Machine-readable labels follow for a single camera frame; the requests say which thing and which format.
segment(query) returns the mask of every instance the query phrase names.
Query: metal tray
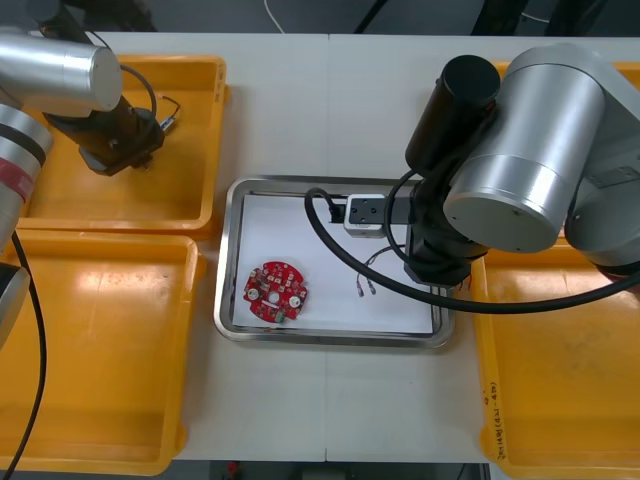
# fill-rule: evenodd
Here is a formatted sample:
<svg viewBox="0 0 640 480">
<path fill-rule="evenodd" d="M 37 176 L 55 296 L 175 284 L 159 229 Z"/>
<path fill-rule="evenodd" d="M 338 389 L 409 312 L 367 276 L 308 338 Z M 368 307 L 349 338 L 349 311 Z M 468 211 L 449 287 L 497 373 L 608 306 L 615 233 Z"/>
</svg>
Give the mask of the metal tray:
<svg viewBox="0 0 640 480">
<path fill-rule="evenodd" d="M 286 343 L 362 345 L 436 348 L 444 345 L 453 335 L 454 312 L 431 307 L 433 333 L 397 333 L 371 331 L 345 331 L 320 329 L 292 329 L 279 327 L 246 327 L 233 323 L 233 307 L 236 299 L 236 278 L 242 216 L 245 195 L 277 195 L 302 197 L 311 187 L 321 187 L 331 195 L 354 193 L 386 194 L 392 187 L 391 180 L 355 179 L 331 177 L 264 176 L 236 181 L 227 193 L 226 212 L 220 258 L 218 261 L 214 319 L 218 330 L 234 341 L 271 341 Z M 408 194 L 411 182 L 401 190 Z M 432 293 L 446 296 L 444 288 L 431 287 Z"/>
</svg>

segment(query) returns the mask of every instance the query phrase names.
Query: white table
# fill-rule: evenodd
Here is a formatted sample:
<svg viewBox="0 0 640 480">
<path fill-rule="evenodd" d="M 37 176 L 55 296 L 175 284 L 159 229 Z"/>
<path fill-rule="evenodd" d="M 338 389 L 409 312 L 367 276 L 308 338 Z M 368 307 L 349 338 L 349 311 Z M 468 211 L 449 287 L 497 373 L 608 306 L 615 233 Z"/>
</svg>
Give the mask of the white table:
<svg viewBox="0 0 640 480">
<path fill-rule="evenodd" d="M 216 54 L 228 66 L 217 208 L 249 174 L 399 177 L 448 59 L 509 60 L 548 38 L 104 34 L 121 53 Z M 581 39 L 639 61 L 640 39 Z M 240 344 L 215 330 L 215 245 L 199 291 L 178 458 L 483 462 L 473 329 L 442 351 Z"/>
</svg>

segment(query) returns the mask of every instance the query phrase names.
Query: wire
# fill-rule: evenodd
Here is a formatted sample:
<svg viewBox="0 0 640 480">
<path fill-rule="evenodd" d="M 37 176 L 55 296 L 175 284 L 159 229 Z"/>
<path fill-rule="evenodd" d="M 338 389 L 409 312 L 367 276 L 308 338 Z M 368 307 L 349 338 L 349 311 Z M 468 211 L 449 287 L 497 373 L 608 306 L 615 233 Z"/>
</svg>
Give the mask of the wire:
<svg viewBox="0 0 640 480">
<path fill-rule="evenodd" d="M 466 463 L 462 464 L 462 467 L 460 467 L 460 471 L 458 472 L 458 476 L 456 477 L 456 480 L 460 480 L 462 478 L 462 474 L 464 473 L 464 469 L 467 466 Z"/>
<path fill-rule="evenodd" d="M 373 5 L 371 5 L 371 8 L 367 12 L 367 14 L 364 16 L 360 24 L 353 31 L 353 33 L 356 33 L 356 34 L 364 33 L 364 31 L 369 27 L 369 24 L 373 21 L 374 18 L 376 18 L 378 13 L 380 13 L 380 10 L 382 10 L 382 7 L 385 6 L 387 1 L 388 0 L 376 0 L 376 2 Z"/>
<path fill-rule="evenodd" d="M 280 30 L 280 33 L 285 33 L 285 31 L 282 29 L 282 27 L 280 26 L 280 24 L 276 20 L 276 17 L 273 16 L 273 13 L 271 13 L 271 10 L 269 9 L 269 0 L 264 0 L 264 9 L 267 11 L 267 15 L 269 15 L 269 18 L 271 19 L 273 24 L 276 27 L 278 27 L 278 30 Z"/>
<path fill-rule="evenodd" d="M 528 13 L 521 12 L 520 15 L 524 18 L 528 18 L 529 20 L 533 20 L 534 22 L 549 23 L 549 20 L 547 20 L 546 18 L 534 17 L 533 15 L 529 15 Z"/>
<path fill-rule="evenodd" d="M 98 35 L 96 32 L 94 32 L 93 30 L 87 30 L 91 35 L 93 35 L 94 37 L 96 37 L 98 40 L 100 40 L 100 43 L 102 43 L 105 47 L 107 47 L 109 50 L 111 50 L 111 47 L 109 46 L 109 44 L 107 42 L 104 41 L 104 38 L 102 38 L 100 35 Z"/>
<path fill-rule="evenodd" d="M 142 76 L 141 73 L 139 73 L 134 68 L 131 68 L 129 65 L 120 65 L 120 68 L 122 69 L 122 71 L 127 72 L 140 80 L 140 83 L 142 83 L 144 88 L 147 90 L 147 93 L 149 94 L 149 100 L 151 101 L 151 118 L 147 121 L 147 123 L 145 123 L 144 129 L 142 130 L 140 135 L 138 135 L 138 138 L 133 142 L 133 144 L 125 150 L 125 153 L 121 153 L 121 156 L 125 157 L 132 153 L 135 153 L 140 148 L 144 140 L 151 134 L 153 127 L 156 125 L 158 102 L 156 101 L 156 94 L 153 92 L 153 87 L 147 81 L 147 79 Z"/>
<path fill-rule="evenodd" d="M 371 256 L 367 259 L 367 261 L 366 261 L 366 262 L 364 262 L 364 264 L 365 264 L 366 266 L 370 266 L 370 265 L 372 265 L 372 264 L 373 264 L 373 262 L 375 262 L 375 261 L 376 261 L 376 259 L 377 259 L 380 255 L 382 255 L 383 253 L 387 253 L 387 252 L 388 252 L 388 251 L 390 251 L 390 250 L 391 250 L 391 247 L 384 247 L 384 248 L 381 248 L 381 249 L 380 249 L 380 250 L 378 250 L 376 253 L 374 253 L 373 255 L 371 255 Z M 373 286 L 373 284 L 371 283 L 371 280 L 369 280 L 368 278 L 367 278 L 367 283 L 369 284 L 369 290 L 371 290 L 371 293 L 372 293 L 373 295 L 375 295 L 375 294 L 376 294 L 376 289 L 375 289 L 375 287 Z M 360 284 L 360 274 L 359 274 L 359 273 L 356 275 L 356 288 L 358 289 L 358 295 L 359 295 L 360 297 L 363 297 L 363 296 L 364 296 L 364 292 L 363 292 L 363 290 L 362 290 L 362 285 Z"/>
<path fill-rule="evenodd" d="M 565 308 L 577 307 L 585 303 L 595 302 L 611 295 L 620 293 L 628 288 L 640 284 L 640 271 L 630 275 L 629 277 L 610 283 L 600 288 L 596 288 L 589 292 L 570 295 L 568 297 L 556 298 L 552 300 L 542 300 L 535 302 L 520 303 L 491 303 L 491 302 L 475 302 L 469 300 L 460 300 L 456 298 L 443 297 L 429 292 L 423 292 L 416 288 L 409 287 L 403 283 L 397 282 L 375 270 L 363 265 L 356 258 L 351 256 L 344 248 L 342 248 L 333 237 L 324 228 L 322 222 L 318 218 L 318 214 L 313 207 L 313 197 L 320 195 L 328 197 L 329 194 L 321 188 L 311 188 L 304 195 L 304 210 L 309 219 L 311 227 L 318 235 L 318 238 L 325 246 L 343 263 L 351 267 L 356 272 L 371 279 L 378 285 L 388 288 L 391 291 L 413 298 L 420 302 L 435 305 L 436 307 L 447 308 L 449 310 L 457 310 L 461 312 L 480 313 L 485 315 L 514 315 L 523 313 L 540 313 L 562 310 Z"/>
<path fill-rule="evenodd" d="M 409 256 L 402 251 L 402 248 L 400 248 L 400 245 L 398 245 L 395 238 L 393 238 L 393 233 L 391 232 L 391 214 L 393 213 L 393 205 L 396 201 L 396 194 L 398 193 L 398 190 L 400 190 L 400 188 L 405 183 L 407 183 L 407 180 L 409 180 L 414 175 L 415 175 L 415 171 L 409 170 L 400 178 L 400 180 L 398 180 L 398 182 L 393 186 L 393 188 L 389 192 L 389 195 L 387 195 L 387 199 L 384 202 L 382 230 L 384 231 L 384 234 L 387 237 L 387 241 L 389 242 L 389 247 L 391 248 L 391 250 L 393 250 L 394 253 L 398 257 L 400 257 L 400 259 L 404 263 L 409 265 L 411 268 L 420 268 L 424 266 L 424 264 L 422 262 L 416 262 L 412 258 L 409 258 Z"/>
<path fill-rule="evenodd" d="M 31 431 L 33 430 L 33 425 L 36 423 L 36 418 L 38 416 L 40 404 L 42 403 L 42 395 L 44 394 L 44 386 L 47 378 L 47 336 L 44 329 L 44 317 L 42 316 L 42 309 L 40 307 L 40 300 L 38 299 L 38 292 L 36 291 L 36 284 L 34 283 L 33 274 L 31 273 L 31 269 L 29 268 L 27 256 L 24 253 L 22 244 L 20 243 L 20 239 L 18 238 L 18 234 L 16 232 L 13 232 L 13 235 L 11 235 L 11 241 L 13 242 L 13 246 L 16 249 L 18 260 L 20 260 L 20 265 L 27 271 L 27 273 L 29 273 L 29 276 L 31 277 L 31 280 L 29 282 L 29 294 L 31 295 L 31 303 L 33 303 L 33 310 L 35 312 L 36 323 L 38 325 L 38 341 L 40 344 L 40 374 L 38 377 L 38 388 L 36 390 L 35 399 L 33 400 L 33 407 L 31 408 L 29 421 L 27 422 L 24 434 L 22 435 L 22 440 L 20 441 L 18 450 L 13 456 L 13 460 L 11 460 L 7 471 L 4 472 L 2 480 L 9 480 L 11 478 L 11 475 L 13 475 L 13 472 L 15 471 L 16 466 L 20 461 L 20 457 L 22 457 L 22 454 L 24 453 L 24 449 L 27 446 L 27 442 L 29 441 L 29 436 L 31 435 Z"/>
<path fill-rule="evenodd" d="M 178 103 L 178 101 L 177 101 L 177 100 L 174 100 L 173 98 L 168 97 L 168 96 L 166 96 L 166 95 L 158 95 L 158 97 L 160 97 L 160 98 L 162 98 L 162 99 L 164 99 L 164 100 L 167 100 L 168 102 L 173 103 L 173 104 L 176 106 L 176 109 L 173 111 L 173 113 L 172 113 L 171 115 L 169 115 L 169 116 L 167 117 L 167 120 L 168 120 L 169 118 L 176 118 L 176 115 L 178 114 L 178 112 L 179 112 L 179 111 L 180 111 L 180 109 L 182 108 L 182 106 L 180 105 L 180 103 Z"/>
</svg>

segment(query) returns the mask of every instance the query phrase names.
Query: orange tray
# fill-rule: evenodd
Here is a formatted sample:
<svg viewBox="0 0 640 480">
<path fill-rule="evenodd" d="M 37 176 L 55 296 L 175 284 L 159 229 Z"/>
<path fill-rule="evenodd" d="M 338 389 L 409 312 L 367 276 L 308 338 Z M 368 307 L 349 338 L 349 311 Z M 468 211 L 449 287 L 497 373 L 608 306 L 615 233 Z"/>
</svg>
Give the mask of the orange tray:
<svg viewBox="0 0 640 480">
<path fill-rule="evenodd" d="M 213 195 L 225 99 L 225 63 L 212 56 L 122 56 L 181 105 L 176 127 L 153 154 L 148 170 L 127 168 L 113 177 L 86 166 L 78 147 L 51 128 L 54 147 L 36 182 L 19 228 L 83 231 L 180 231 L 205 237 L 215 227 Z M 144 87 L 123 73 L 124 95 L 149 108 Z M 157 118 L 174 105 L 158 98 Z M 43 123 L 41 115 L 34 114 Z"/>
<path fill-rule="evenodd" d="M 479 301 L 523 302 L 609 283 L 564 241 L 491 252 Z M 640 299 L 534 315 L 476 315 L 486 456 L 517 478 L 640 478 Z"/>
<path fill-rule="evenodd" d="M 155 475 L 180 425 L 195 284 L 187 237 L 19 232 L 44 313 L 49 368 L 22 470 Z M 17 263 L 13 250 L 1 261 Z M 13 457 L 38 379 L 27 298 L 0 350 L 0 469 Z"/>
</svg>

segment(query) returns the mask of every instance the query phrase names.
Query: gray robot arm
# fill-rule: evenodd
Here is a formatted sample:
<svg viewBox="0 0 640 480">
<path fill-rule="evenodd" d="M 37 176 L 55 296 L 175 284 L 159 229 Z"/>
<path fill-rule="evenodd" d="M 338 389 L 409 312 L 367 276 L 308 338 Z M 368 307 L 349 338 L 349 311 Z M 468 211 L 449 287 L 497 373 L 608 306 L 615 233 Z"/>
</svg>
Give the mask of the gray robot arm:
<svg viewBox="0 0 640 480">
<path fill-rule="evenodd" d="M 533 48 L 509 66 L 500 115 L 451 182 L 444 213 L 487 247 L 570 244 L 605 272 L 640 266 L 640 93 L 597 54 Z"/>
<path fill-rule="evenodd" d="M 66 117 L 113 109 L 122 93 L 120 65 L 92 45 L 0 32 L 0 250 L 14 232 L 53 137 L 22 108 Z M 0 348 L 24 301 L 29 275 L 0 265 Z"/>
</svg>

